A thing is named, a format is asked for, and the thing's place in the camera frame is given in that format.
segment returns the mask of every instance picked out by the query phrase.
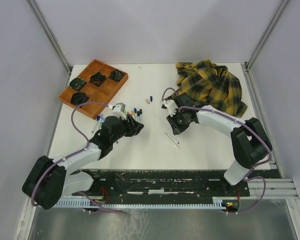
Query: plaid shirt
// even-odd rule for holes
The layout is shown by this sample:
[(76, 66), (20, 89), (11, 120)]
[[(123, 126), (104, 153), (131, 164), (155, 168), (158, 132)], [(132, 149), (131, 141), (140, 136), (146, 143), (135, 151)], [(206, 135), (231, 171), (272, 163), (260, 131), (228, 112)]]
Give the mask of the plaid shirt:
[(181, 75), (177, 80), (179, 95), (187, 93), (194, 101), (205, 102), (239, 118), (247, 110), (248, 106), (241, 101), (240, 81), (226, 66), (211, 63), (210, 59), (198, 63), (178, 62), (175, 66)]

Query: white enclosure wall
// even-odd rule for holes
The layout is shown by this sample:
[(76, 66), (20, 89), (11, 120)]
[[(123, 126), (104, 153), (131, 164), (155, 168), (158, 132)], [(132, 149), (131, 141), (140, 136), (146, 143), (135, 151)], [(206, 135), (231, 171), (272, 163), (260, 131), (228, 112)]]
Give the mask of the white enclosure wall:
[(252, 76), (285, 176), (300, 197), (300, 0), (289, 4)]
[(11, 240), (22, 185), (47, 153), (67, 72), (25, 0), (0, 0), (0, 240)]
[(37, 0), (68, 61), (249, 60), (279, 0)]

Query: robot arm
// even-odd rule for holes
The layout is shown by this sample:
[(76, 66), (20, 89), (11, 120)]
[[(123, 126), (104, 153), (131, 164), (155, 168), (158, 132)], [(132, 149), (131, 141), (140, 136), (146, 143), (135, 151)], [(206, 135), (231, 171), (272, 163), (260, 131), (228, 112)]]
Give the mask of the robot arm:
[(124, 114), (125, 105), (118, 103), (110, 106), (113, 116), (105, 118), (101, 129), (95, 133), (89, 140), (89, 146), (86, 145), (67, 155), (49, 158), (40, 157), (33, 166), (29, 176), (22, 186), (22, 191), (32, 196), (35, 186), (43, 173), (57, 161), (64, 159), (56, 164), (53, 169), (44, 177), (37, 189), (34, 200), (44, 209), (50, 209), (63, 196), (87, 191), (90, 189), (94, 179), (98, 176), (89, 175), (80, 171), (75, 173), (83, 166), (98, 161), (105, 157), (113, 149), (113, 144), (122, 137), (132, 137), (142, 130), (143, 124), (135, 121), (133, 117)]
[[(186, 108), (179, 111), (179, 108), (183, 106)], [(168, 110), (167, 120), (174, 135), (181, 134), (189, 127), (190, 123), (195, 122), (212, 127), (231, 139), (235, 160), (223, 175), (224, 180), (230, 186), (238, 184), (250, 169), (268, 154), (259, 140), (236, 121), (251, 128), (272, 150), (265, 130), (260, 121), (254, 117), (249, 120), (242, 120), (230, 116), (204, 102), (194, 102), (186, 93), (177, 96), (174, 100), (163, 101), (162, 108)]]

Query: pen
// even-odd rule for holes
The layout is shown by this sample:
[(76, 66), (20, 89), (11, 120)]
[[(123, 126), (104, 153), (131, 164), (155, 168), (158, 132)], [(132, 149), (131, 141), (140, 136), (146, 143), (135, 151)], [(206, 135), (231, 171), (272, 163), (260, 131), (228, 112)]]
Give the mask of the pen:
[(140, 112), (140, 123), (142, 123), (142, 109), (140, 109), (139, 112)]
[(180, 148), (178, 147), (178, 145), (174, 142), (174, 141), (172, 141), (172, 139), (170, 138), (170, 137), (168, 137), (168, 135), (167, 134), (164, 134), (165, 136), (166, 136), (166, 138), (167, 139), (169, 139), (169, 141), (173, 144), (173, 145), (175, 145), (175, 147), (179, 150)]
[(172, 141), (174, 141), (176, 144), (179, 144), (180, 142), (175, 139), (173, 136), (171, 136), (169, 133), (165, 133), (165, 135), (167, 135)]
[(100, 120), (100, 116), (98, 115), (98, 116), (96, 117), (96, 121), (95, 121), (95, 125), (94, 125), (94, 127), (93, 127), (93, 130), (91, 131), (92, 133), (94, 133), (94, 132), (96, 131), (97, 125), (98, 125), (98, 123), (99, 123), (99, 120)]

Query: purple cable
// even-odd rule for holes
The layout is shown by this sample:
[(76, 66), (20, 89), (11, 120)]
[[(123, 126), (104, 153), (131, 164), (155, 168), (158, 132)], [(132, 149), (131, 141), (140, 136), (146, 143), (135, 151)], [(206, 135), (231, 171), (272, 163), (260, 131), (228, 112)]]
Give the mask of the purple cable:
[(122, 214), (123, 211), (121, 210), (111, 210), (111, 209), (108, 209), (108, 208), (105, 208), (103, 207), (100, 203), (96, 203), (95, 201), (93, 201), (89, 196), (87, 196), (85, 193), (83, 193), (82, 191), (78, 191), (78, 194), (81, 194), (82, 196), (84, 196), (86, 199), (88, 199), (93, 205), (99, 207), (100, 209), (103, 209), (104, 211), (96, 211), (96, 212), (91, 212), (91, 213), (99, 213), (99, 214), (102, 214), (102, 213), (114, 213), (114, 214)]
[(248, 127), (245, 123), (243, 122), (240, 122), (236, 119), (234, 119), (233, 117), (231, 116), (228, 116), (227, 114), (223, 113), (223, 112), (219, 112), (219, 111), (214, 111), (214, 110), (211, 110), (211, 109), (203, 109), (203, 108), (198, 108), (198, 107), (193, 107), (193, 106), (181, 106), (179, 108), (179, 112), (181, 111), (181, 109), (190, 109), (190, 110), (198, 110), (198, 111), (205, 111), (205, 112), (210, 112), (210, 113), (213, 113), (213, 114), (217, 114), (217, 115), (220, 115), (221, 117), (224, 117), (230, 121), (233, 121), (235, 123), (238, 123), (240, 124), (241, 126), (243, 126), (245, 129), (247, 129), (256, 139), (258, 139), (258, 141), (262, 144), (262, 146), (266, 149), (269, 157), (267, 160), (264, 160), (262, 162), (257, 162), (255, 165), (253, 165), (253, 167), (250, 169), (250, 171), (244, 176), (245, 178), (247, 178), (252, 172), (253, 170), (257, 167), (257, 166), (260, 166), (262, 164), (266, 164), (268, 162), (271, 161), (272, 159), (272, 154), (271, 154), (271, 150), (270, 148), (267, 146), (267, 144), (261, 139), (261, 137), (258, 136), (258, 134), (255, 133), (255, 131), (253, 131), (250, 127)]
[(173, 91), (174, 91), (174, 93), (175, 93), (175, 95), (177, 95), (177, 96), (178, 96), (178, 93), (177, 93), (177, 91), (176, 91), (176, 90), (174, 90), (172, 87), (168, 87), (166, 90), (164, 90), (164, 92), (163, 92), (163, 94), (162, 94), (161, 101), (163, 101), (163, 100), (165, 99), (165, 94), (166, 94), (166, 92), (167, 92), (169, 89), (173, 90)]
[(231, 116), (228, 116), (227, 114), (223, 113), (223, 112), (219, 112), (219, 111), (214, 111), (214, 110), (211, 110), (211, 109), (202, 109), (202, 108), (198, 108), (198, 107), (193, 107), (193, 106), (181, 106), (179, 107), (179, 112), (181, 111), (181, 109), (190, 109), (190, 110), (198, 110), (198, 111), (205, 111), (205, 112), (210, 112), (210, 113), (213, 113), (213, 114), (217, 114), (217, 115), (220, 115), (230, 121), (233, 121), (235, 123), (238, 123), (240, 124), (241, 126), (243, 126), (245, 129), (247, 129), (256, 139), (258, 139), (258, 141), (263, 145), (263, 147), (266, 149), (269, 157), (267, 160), (264, 160), (262, 162), (257, 162), (255, 165), (253, 165), (253, 167), (248, 171), (248, 173), (244, 176), (244, 181), (245, 182), (249, 182), (251, 180), (254, 180), (254, 179), (262, 179), (263, 180), (263, 184), (264, 184), (264, 187), (263, 187), (263, 191), (262, 191), (262, 194), (261, 194), (261, 197), (259, 198), (259, 200), (256, 202), (255, 205), (247, 208), (247, 209), (244, 209), (242, 211), (239, 211), (239, 212), (229, 212), (230, 214), (241, 214), (241, 213), (245, 213), (247, 211), (250, 211), (252, 209), (254, 209), (256, 206), (258, 206), (261, 202), (261, 200), (264, 198), (264, 195), (265, 195), (265, 192), (266, 192), (266, 180), (262, 177), (262, 176), (255, 176), (255, 177), (252, 177), (250, 179), (248, 179), (248, 176), (255, 170), (255, 168), (257, 166), (260, 166), (262, 164), (266, 164), (268, 162), (271, 161), (272, 159), (272, 154), (271, 154), (271, 150), (270, 148), (267, 146), (267, 144), (261, 139), (261, 137), (258, 136), (258, 134), (255, 133), (255, 131), (253, 131), (250, 127), (248, 127), (245, 123), (243, 122), (240, 122), (236, 119), (234, 119), (233, 117)]
[(254, 179), (262, 179), (263, 181), (263, 191), (262, 191), (262, 194), (259, 198), (259, 200), (251, 207), (248, 207), (242, 211), (237, 211), (237, 212), (227, 212), (227, 214), (232, 214), (232, 215), (238, 215), (238, 214), (243, 214), (243, 213), (246, 213), (252, 209), (254, 209), (256, 206), (258, 206), (260, 203), (261, 203), (261, 200), (264, 198), (265, 196), (265, 193), (266, 193), (266, 180), (262, 177), (262, 176), (254, 176), (250, 179), (244, 179), (245, 182), (250, 182), (251, 180), (254, 180)]
[(98, 105), (101, 105), (101, 106), (108, 107), (108, 105), (103, 104), (103, 103), (101, 103), (101, 102), (91, 101), (91, 102), (84, 102), (84, 103), (78, 105), (78, 106), (72, 111), (72, 113), (71, 113), (71, 123), (72, 123), (74, 129), (77, 130), (77, 132), (78, 132), (79, 134), (81, 134), (81, 135), (84, 137), (84, 139), (86, 140), (86, 146), (85, 146), (84, 148), (78, 150), (78, 151), (75, 151), (75, 152), (73, 152), (73, 153), (70, 153), (69, 155), (65, 156), (64, 158), (59, 159), (58, 161), (54, 162), (50, 167), (48, 167), (48, 168), (44, 171), (44, 173), (41, 175), (41, 177), (39, 178), (38, 182), (37, 182), (36, 185), (34, 186), (33, 192), (32, 192), (32, 194), (31, 194), (31, 204), (32, 204), (32, 206), (34, 206), (34, 207), (37, 207), (37, 206), (38, 206), (38, 204), (35, 203), (35, 195), (36, 195), (36, 193), (37, 193), (37, 190), (38, 190), (38, 188), (39, 188), (41, 182), (43, 181), (43, 179), (45, 178), (45, 176), (51, 171), (51, 169), (53, 169), (56, 165), (58, 165), (58, 164), (61, 163), (62, 161), (65, 161), (66, 159), (68, 159), (68, 158), (70, 158), (70, 157), (72, 157), (72, 156), (74, 156), (74, 155), (76, 155), (76, 154), (79, 154), (79, 153), (83, 152), (86, 148), (89, 147), (89, 145), (90, 145), (89, 138), (88, 138), (82, 131), (80, 131), (80, 130), (77, 128), (77, 126), (75, 125), (75, 122), (74, 122), (74, 114), (75, 114), (75, 111), (77, 111), (81, 106), (87, 105), (87, 104), (98, 104)]

